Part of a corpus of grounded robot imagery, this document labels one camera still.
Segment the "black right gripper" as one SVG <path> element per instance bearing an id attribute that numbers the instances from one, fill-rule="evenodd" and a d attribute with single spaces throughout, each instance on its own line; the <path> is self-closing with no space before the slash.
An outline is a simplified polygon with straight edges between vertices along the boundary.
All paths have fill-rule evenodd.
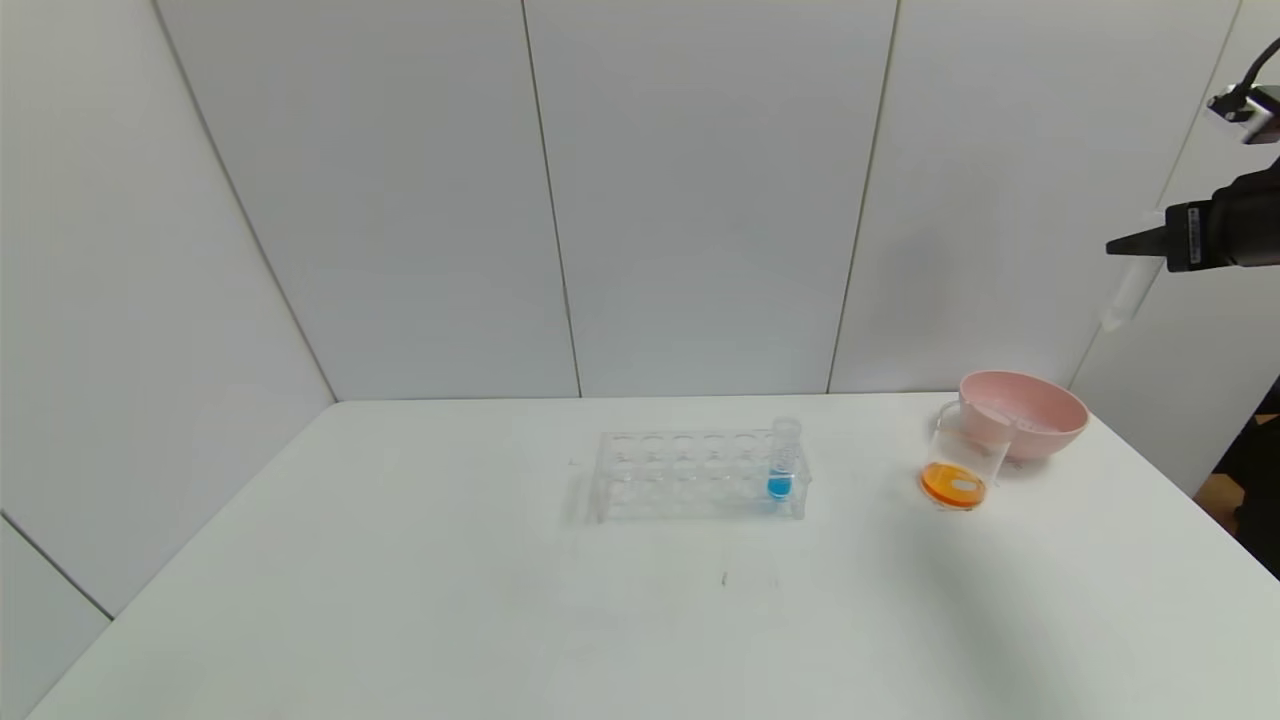
<path id="1" fill-rule="evenodd" d="M 1172 241 L 1170 272 L 1279 264 L 1279 163 L 1235 178 L 1202 201 L 1167 209 Z M 1111 240 L 1111 256 L 1166 258 L 1166 228 L 1160 225 Z"/>

